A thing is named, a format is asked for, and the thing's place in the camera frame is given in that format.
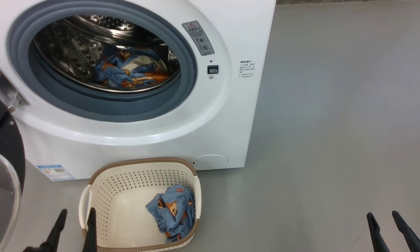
brown basket rim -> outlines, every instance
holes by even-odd
[[[144,163],[179,163],[188,167],[189,170],[192,171],[193,175],[197,176],[197,172],[192,166],[192,164],[190,164],[186,160],[183,160],[181,158],[176,158],[176,157],[163,157],[163,158],[154,157],[154,158],[127,160],[127,161],[121,161],[121,162],[108,164],[102,167],[101,169],[97,170],[93,174],[93,176],[91,176],[89,185],[93,185],[93,182],[96,180],[96,178],[101,173],[103,173],[104,171],[108,169],[119,167],[119,166],[128,166],[128,165],[136,165],[136,164],[144,164]],[[199,222],[200,222],[199,218],[195,219],[193,228],[191,229],[191,231],[185,238],[175,241],[175,242],[171,242],[169,244],[159,244],[159,245],[152,245],[152,246],[145,246],[145,247],[101,247],[101,246],[98,246],[98,248],[100,251],[103,251],[103,252],[141,252],[141,251],[149,251],[149,250],[157,250],[157,249],[166,249],[168,247],[175,247],[175,246],[185,243],[186,241],[191,239],[192,236],[194,236],[194,233],[196,232],[196,229],[199,226]],[[84,239],[87,236],[87,230],[85,228],[82,229],[82,236]]]

metal hinge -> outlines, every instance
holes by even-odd
[[[20,94],[15,86],[3,75],[0,70],[0,99],[12,113],[18,106],[29,105],[29,102]]]

washing machine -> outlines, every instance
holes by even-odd
[[[243,167],[274,0],[0,0],[0,99],[51,180]]]

cartoon print fabric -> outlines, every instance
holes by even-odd
[[[166,80],[168,69],[149,48],[104,48],[95,67],[96,81],[114,88],[138,88]]]
[[[160,232],[165,233],[166,243],[186,237],[194,225],[194,195],[190,188],[181,185],[168,187],[146,205],[154,216]]]

basket bottom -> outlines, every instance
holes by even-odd
[[[111,206],[108,227],[109,245],[106,247],[144,247],[165,244],[154,217],[145,205],[168,186],[127,190],[118,195]]]

